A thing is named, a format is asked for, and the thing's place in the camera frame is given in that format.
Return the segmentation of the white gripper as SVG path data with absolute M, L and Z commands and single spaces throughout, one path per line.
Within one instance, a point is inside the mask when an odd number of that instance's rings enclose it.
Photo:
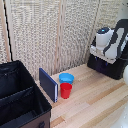
M 109 27 L 101 28 L 96 33 L 96 45 L 90 46 L 90 53 L 95 56 L 96 63 L 99 62 L 99 58 L 104 60 L 105 67 L 108 66 L 108 63 L 113 64 L 115 59 L 107 58 L 103 54 L 103 50 L 109 44 L 109 41 L 113 35 L 113 30 Z

